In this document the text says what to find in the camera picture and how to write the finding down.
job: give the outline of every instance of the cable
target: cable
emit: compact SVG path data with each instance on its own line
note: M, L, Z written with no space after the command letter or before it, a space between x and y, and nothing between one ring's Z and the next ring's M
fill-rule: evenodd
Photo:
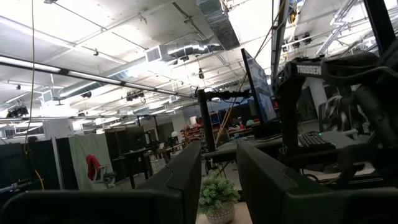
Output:
M27 157L28 155L28 150L27 150L27 136L29 134L29 128L30 128L30 123L32 122L32 107L33 107L33 94L34 94L34 82L35 82L35 19L34 19L34 0L31 0L31 4L32 4L32 59L33 59L33 67L32 67L32 90L30 93L30 111L29 111L29 122L27 124L27 131L26 131L26 135L25 135L25 144L24 144L24 152L25 152L25 156L27 159L29 159ZM39 172L37 172L36 169L35 170L35 174L37 176L37 178L39 178L40 184L42 186L42 190L44 190L44 184L43 184L43 180L39 174Z

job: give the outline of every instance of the office chair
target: office chair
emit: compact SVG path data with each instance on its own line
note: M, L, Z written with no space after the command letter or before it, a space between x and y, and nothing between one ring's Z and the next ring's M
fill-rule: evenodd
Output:
M108 173L109 165L101 166L93 155L87 155L86 162L88 166L87 176L93 183L104 184L107 189L114 187L117 173Z

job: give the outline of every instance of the ceiling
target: ceiling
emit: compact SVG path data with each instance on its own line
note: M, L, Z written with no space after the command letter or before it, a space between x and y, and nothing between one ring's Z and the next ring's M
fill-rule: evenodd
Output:
M145 50L160 44L184 43L214 36L195 0L58 0L56 4L44 4L44 0L34 0L35 61L46 65L94 75L109 75L138 58L145 56ZM192 23L172 4L189 15ZM126 81L192 94L196 87L215 87L239 80L245 74L240 48L244 47L253 56L268 33L272 23L272 1L264 0L224 0L229 6L229 20L241 43L236 49L214 52L198 57L191 56L186 62L177 65L149 66L135 72ZM274 15L279 1L275 1ZM285 40L304 33L316 35L312 43L281 54L280 63L297 56L314 57L316 51L335 27L330 26L334 13L341 7L341 1L306 0L301 7L297 23L287 24ZM388 8L396 7L396 2L386 1ZM0 55L33 60L32 14L30 1L0 1ZM357 3L345 16L352 23L337 40L327 48L327 57L344 51L356 40L368 38L371 31L366 21L366 12ZM271 42L256 59L271 74ZM205 79L198 77L202 68ZM32 83L32 72L0 65L0 107L7 113L8 106L16 104L7 101L28 93ZM40 91L55 86L57 90L80 83L77 78L35 72L33 116L41 116ZM24 88L16 90L16 84ZM71 115L87 111L89 115L112 113L126 114L131 110L148 107L153 102L169 97L163 93L146 92L146 103L139 100L127 102L126 93L132 88L106 85L92 91L90 99L74 96L63 100L71 106ZM21 103L29 106L30 94L20 97Z

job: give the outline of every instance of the white ceiling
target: white ceiling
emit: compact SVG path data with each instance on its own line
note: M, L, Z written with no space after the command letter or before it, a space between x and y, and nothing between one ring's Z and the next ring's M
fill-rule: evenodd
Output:
M172 5L173 1L167 0L58 0L57 4L44 4L43 0L34 0L35 19L35 60L62 68L69 68L79 72L102 75L107 71L131 62L144 56L144 49L155 47L159 44L173 42L179 37L186 36L185 40L200 37L196 30L187 22L183 16ZM192 17L206 38L213 35L203 14L195 4L195 0L175 1L188 15ZM264 40L271 26L272 1L264 0L234 0L227 1L234 4L228 15L234 27L236 35L251 55L255 55L261 42ZM332 30L329 25L333 13L341 6L341 1L306 0L298 19L297 27L287 25L285 39L292 35L303 36L305 32L310 35L322 34ZM274 6L274 14L277 14L278 5ZM0 55L32 60L32 19L30 1L2 0L0 1ZM101 27L82 19L79 14ZM345 19L356 21L364 17L360 4L355 6ZM369 32L369 23L353 27L342 33L340 41L351 44ZM287 57L292 59L298 55L312 57L324 42L328 34L314 38L313 42L304 46L301 44L296 51L290 52ZM190 94L194 88L190 86L218 86L243 77L245 73L240 48L227 52L217 52L230 68L224 66L215 54L206 54L178 65L172 65L161 69L148 68L136 77L128 80L133 83L153 86L165 90ZM346 49L338 42L332 43L328 53L335 54ZM100 52L94 56L94 49ZM271 42L258 56L257 61L266 73L270 74L271 64ZM197 77L198 69L201 67L205 73L205 79ZM0 81L7 83L8 80L19 82L31 82L32 72L0 66ZM81 80L76 78L54 75L55 86L67 87ZM49 74L36 72L35 83L38 85L51 86L52 81ZM16 97L25 91L15 90L12 85L0 86L0 103ZM92 107L103 105L94 111L95 113L115 108L128 107L137 109L143 107L141 102L126 102L118 100L133 91L130 88L118 86L104 86L93 91L93 97L82 100L76 96L65 100L71 104L74 111L89 110ZM151 101L164 99L167 95L147 93L147 104ZM30 96L21 98L25 105L29 104ZM40 104L35 102L35 114L39 115Z

